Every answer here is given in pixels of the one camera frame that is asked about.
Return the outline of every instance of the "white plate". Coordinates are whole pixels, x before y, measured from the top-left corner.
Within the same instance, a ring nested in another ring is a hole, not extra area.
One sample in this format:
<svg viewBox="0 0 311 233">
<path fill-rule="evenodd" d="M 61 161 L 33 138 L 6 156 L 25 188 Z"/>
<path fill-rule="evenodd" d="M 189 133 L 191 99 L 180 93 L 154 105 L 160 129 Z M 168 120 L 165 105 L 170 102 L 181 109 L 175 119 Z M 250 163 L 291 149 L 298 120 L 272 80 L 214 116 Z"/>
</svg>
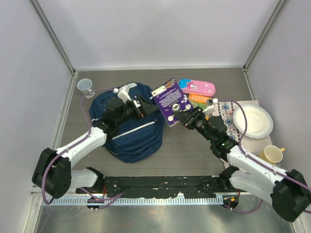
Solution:
<svg viewBox="0 0 311 233">
<path fill-rule="evenodd" d="M 272 132 L 273 121 L 266 110 L 253 104 L 244 104 L 242 108 L 245 111 L 247 119 L 246 136 L 264 138 Z M 240 108 L 234 111 L 233 122 L 237 129 L 243 133 L 245 129 L 245 120 Z"/>
</svg>

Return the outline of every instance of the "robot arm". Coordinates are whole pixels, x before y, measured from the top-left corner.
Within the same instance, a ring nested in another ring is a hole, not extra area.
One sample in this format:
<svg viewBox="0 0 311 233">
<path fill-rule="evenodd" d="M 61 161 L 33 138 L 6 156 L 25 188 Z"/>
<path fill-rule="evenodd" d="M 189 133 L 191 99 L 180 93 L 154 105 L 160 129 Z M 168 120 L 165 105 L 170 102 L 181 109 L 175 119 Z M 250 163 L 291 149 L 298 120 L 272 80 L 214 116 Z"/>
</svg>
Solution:
<svg viewBox="0 0 311 233">
<path fill-rule="evenodd" d="M 176 112 L 175 116 L 187 129 L 196 129 L 210 142 L 210 149 L 216 157 L 232 164 L 220 174 L 224 188 L 241 189 L 265 200 L 282 218 L 290 222 L 311 204 L 311 193 L 308 190 L 285 179 L 291 177 L 306 185 L 300 172 L 288 172 L 247 151 L 245 155 L 238 143 L 227 135 L 227 127 L 220 116 L 206 120 L 200 107 Z"/>
<path fill-rule="evenodd" d="M 119 126 L 129 119 L 143 118 L 158 109 L 145 101 L 140 95 L 131 99 L 128 95 L 128 86 L 121 87 L 118 91 L 119 98 L 112 99 L 107 105 L 104 116 L 98 120 L 95 127 L 71 143 L 56 150 L 47 148 L 42 151 L 32 182 L 42 187 L 43 174 L 51 160 L 63 153 L 53 164 L 45 181 L 45 190 L 53 198 L 62 197 L 68 190 L 80 187 L 89 188 L 96 192 L 102 188 L 103 174 L 87 167 L 84 170 L 72 170 L 78 161 L 92 150 L 106 143 L 118 133 Z"/>
</svg>

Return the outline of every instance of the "white wall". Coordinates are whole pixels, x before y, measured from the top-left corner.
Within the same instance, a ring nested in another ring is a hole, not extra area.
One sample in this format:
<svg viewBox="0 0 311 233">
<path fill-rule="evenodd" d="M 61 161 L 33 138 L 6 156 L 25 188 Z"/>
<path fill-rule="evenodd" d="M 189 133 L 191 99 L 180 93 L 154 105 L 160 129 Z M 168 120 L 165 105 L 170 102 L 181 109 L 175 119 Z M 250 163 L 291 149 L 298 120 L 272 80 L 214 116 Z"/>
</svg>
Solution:
<svg viewBox="0 0 311 233">
<path fill-rule="evenodd" d="M 70 73 L 27 0 L 0 1 L 0 232 L 22 232 Z"/>
<path fill-rule="evenodd" d="M 39 0 L 75 68 L 244 65 L 278 0 Z"/>
<path fill-rule="evenodd" d="M 311 186 L 311 1 L 291 0 L 250 66 L 259 104 L 274 120 L 282 165 Z"/>
</svg>

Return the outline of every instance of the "metal frame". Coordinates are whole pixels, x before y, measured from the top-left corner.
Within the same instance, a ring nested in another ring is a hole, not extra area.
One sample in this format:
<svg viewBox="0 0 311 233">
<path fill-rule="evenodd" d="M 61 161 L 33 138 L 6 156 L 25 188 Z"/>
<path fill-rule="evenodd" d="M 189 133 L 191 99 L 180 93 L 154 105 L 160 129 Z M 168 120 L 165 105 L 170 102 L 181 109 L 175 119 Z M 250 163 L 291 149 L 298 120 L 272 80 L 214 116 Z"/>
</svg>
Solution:
<svg viewBox="0 0 311 233">
<path fill-rule="evenodd" d="M 278 19 L 278 17 L 280 16 L 281 12 L 283 11 L 283 9 L 285 8 L 287 2 L 289 0 L 279 0 L 276 7 L 274 8 L 268 22 L 266 23 L 265 27 L 263 28 L 263 31 L 260 35 L 260 37 L 258 38 L 251 54 L 249 55 L 245 65 L 244 65 L 244 69 L 247 71 L 247 69 L 249 68 L 250 64 L 252 63 L 254 57 L 256 56 L 257 52 L 259 51 L 261 45 L 263 44 L 263 42 L 265 41 L 267 35 L 269 34 L 269 32 L 271 31 L 271 29 L 273 28 L 276 20 Z"/>
<path fill-rule="evenodd" d="M 63 109 L 61 111 L 61 115 L 58 121 L 58 127 L 55 132 L 55 137 L 54 137 L 54 143 L 53 143 L 53 148 L 58 148 L 60 145 L 61 137 L 63 134 L 64 126 L 66 123 L 66 118 L 68 115 L 68 110 L 69 110 L 69 105 L 71 102 L 72 94 L 74 91 L 76 79 L 78 72 L 75 72 L 76 70 L 73 68 L 65 50 L 63 49 L 60 41 L 58 40 L 55 31 L 53 30 L 51 24 L 49 23 L 45 13 L 43 12 L 40 4 L 38 3 L 37 0 L 29 0 L 31 5 L 33 6 L 35 12 L 37 13 L 39 19 L 41 20 L 42 24 L 46 28 L 49 36 L 51 37 L 53 43 L 55 44 L 57 50 L 59 51 L 61 57 L 63 58 L 64 62 L 66 63 L 68 69 L 72 73 L 72 79 L 69 84 L 69 88 L 67 91 L 66 99 L 64 102 Z M 250 90 L 250 94 L 253 100 L 255 100 L 256 93 L 254 91 L 253 85 L 251 83 L 251 80 L 248 75 L 248 68 L 251 65 L 253 59 L 255 58 L 257 52 L 259 51 L 260 47 L 262 46 L 263 42 L 265 41 L 268 33 L 271 31 L 272 27 L 274 26 L 276 20 L 278 19 L 279 15 L 281 14 L 282 10 L 286 6 L 286 3 L 288 0 L 279 0 L 278 4 L 276 5 L 275 9 L 273 10 L 272 15 L 270 16 L 267 24 L 265 25 L 260 37 L 258 38 L 254 48 L 252 49 L 252 52 L 250 53 L 246 63 L 244 66 L 186 66 L 186 67 L 116 67 L 116 68 L 104 68 L 101 70 L 126 70 L 126 69 L 174 69 L 174 68 L 243 68 L 243 72 L 245 75 L 245 79 L 248 85 L 248 88 Z M 77 71 L 87 71 L 91 69 L 77 69 Z M 40 206 L 42 203 L 42 198 L 41 198 L 41 190 L 37 186 L 33 186 L 31 195 L 30 195 L 30 201 L 32 201 L 32 205 L 28 214 L 28 219 L 26 220 L 25 223 L 25 228 L 24 228 L 24 233 L 33 233 L 36 225 L 36 221 L 39 215 L 39 210 Z M 81 196 L 79 194 L 74 194 L 71 192 L 68 192 L 67 195 L 69 196 Z M 296 232 L 302 232 L 306 233 L 306 226 L 301 218 L 301 216 L 293 223 L 294 229 Z"/>
<path fill-rule="evenodd" d="M 54 133 L 54 142 L 53 142 L 53 146 L 52 146 L 53 149 L 59 148 L 59 146 L 60 146 L 60 142 L 62 140 L 64 127 L 65 127 L 65 123 L 66 123 L 66 119 L 67 119 L 67 115 L 68 115 L 68 111 L 69 111 L 69 106 L 70 106 L 72 94 L 73 94 L 74 87 L 75 87 L 75 84 L 77 81 L 77 77 L 78 77 L 78 72 L 75 72 L 74 75 L 72 76 L 71 80 L 70 80 L 68 90 L 67 90 L 67 94 L 65 97 L 65 102 L 64 102 L 62 111 L 60 112 L 60 117 L 58 119 L 57 128 L 56 128 L 56 131 Z"/>
<path fill-rule="evenodd" d="M 61 57 L 63 58 L 64 62 L 66 63 L 68 69 L 70 70 L 70 72 L 72 74 L 74 74 L 75 70 L 63 48 L 63 46 L 61 45 L 61 43 L 59 42 L 55 31 L 53 30 L 50 22 L 48 21 L 45 13 L 43 12 L 39 2 L 37 0 L 29 0 L 30 4 L 33 6 L 35 12 L 37 13 L 40 21 L 42 22 L 43 26 L 45 27 L 45 29 L 47 30 L 50 38 L 52 39 L 53 43 L 55 44 L 57 50 L 59 51 Z"/>
</svg>

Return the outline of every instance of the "gray table surface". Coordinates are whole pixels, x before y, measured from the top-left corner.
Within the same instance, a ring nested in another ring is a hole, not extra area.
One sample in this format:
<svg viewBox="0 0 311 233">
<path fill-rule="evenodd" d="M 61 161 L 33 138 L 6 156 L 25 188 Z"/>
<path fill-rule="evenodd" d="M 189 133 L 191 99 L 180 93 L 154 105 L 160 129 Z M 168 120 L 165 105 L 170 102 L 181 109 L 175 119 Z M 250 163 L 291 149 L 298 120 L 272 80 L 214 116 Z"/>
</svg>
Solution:
<svg viewBox="0 0 311 233">
<path fill-rule="evenodd" d="M 202 80 L 216 86 L 215 98 L 226 100 L 251 100 L 241 68 L 209 69 L 159 69 L 84 71 L 77 81 L 89 78 L 94 89 L 113 88 L 130 82 L 149 85 L 152 89 L 169 78 Z M 82 94 L 75 88 L 69 107 L 61 146 L 73 141 L 87 131 L 80 109 Z M 94 98 L 84 102 L 88 111 Z M 154 176 L 154 175 L 218 175 L 223 163 L 210 151 L 209 143 L 196 131 L 189 131 L 181 124 L 168 127 L 165 123 L 161 148 L 149 158 L 127 164 L 113 157 L 105 148 L 97 148 L 77 163 L 75 169 L 91 166 L 105 176 Z"/>
</svg>

